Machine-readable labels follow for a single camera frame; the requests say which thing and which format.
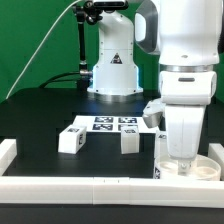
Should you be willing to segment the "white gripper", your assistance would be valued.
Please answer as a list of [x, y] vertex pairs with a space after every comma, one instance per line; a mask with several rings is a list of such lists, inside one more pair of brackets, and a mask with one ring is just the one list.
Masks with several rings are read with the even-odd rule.
[[168, 154], [179, 160], [179, 174], [189, 172], [189, 160], [194, 160], [197, 155], [204, 113], [204, 106], [165, 106]]

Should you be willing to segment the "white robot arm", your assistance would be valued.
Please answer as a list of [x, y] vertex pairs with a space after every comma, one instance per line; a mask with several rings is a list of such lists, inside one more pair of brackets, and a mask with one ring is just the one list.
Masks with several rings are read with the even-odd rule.
[[216, 91], [222, 0], [144, 0], [133, 23], [112, 7], [123, 0], [93, 0], [99, 9], [100, 57], [87, 91], [105, 99], [140, 93], [132, 43], [159, 56], [160, 97], [147, 104], [148, 127], [165, 120], [167, 150], [188, 172], [198, 153], [206, 106]]

